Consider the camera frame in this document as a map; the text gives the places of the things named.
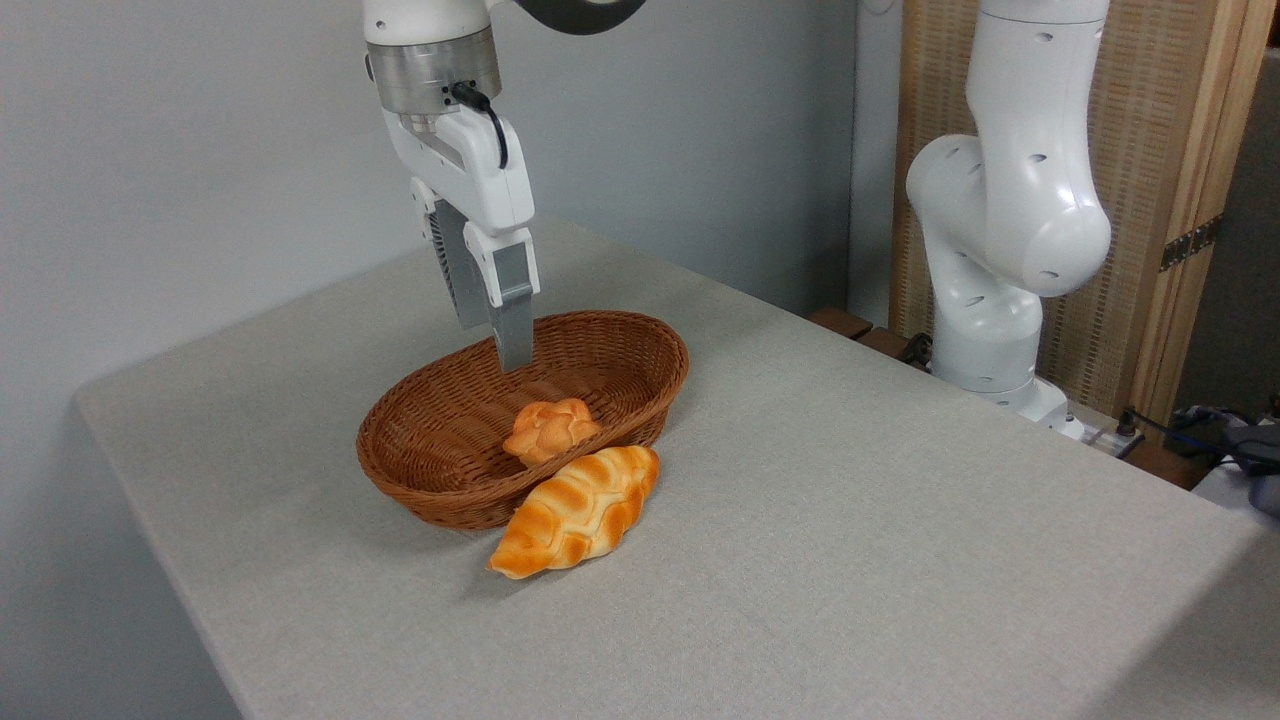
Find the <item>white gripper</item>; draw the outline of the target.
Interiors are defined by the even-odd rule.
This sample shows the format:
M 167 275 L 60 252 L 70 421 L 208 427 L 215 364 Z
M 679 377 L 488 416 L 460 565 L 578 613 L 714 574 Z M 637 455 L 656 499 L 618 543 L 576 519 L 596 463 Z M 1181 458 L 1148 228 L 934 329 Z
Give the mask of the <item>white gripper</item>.
M 502 167 L 486 114 L 458 108 L 429 117 L 417 133 L 401 114 L 385 110 L 383 118 L 398 158 L 416 177 L 411 184 L 422 236 L 431 242 L 461 328 L 489 323 L 504 373 L 529 365 L 540 281 L 532 234 L 521 228 L 535 206 L 513 126 L 500 123 L 507 147 Z

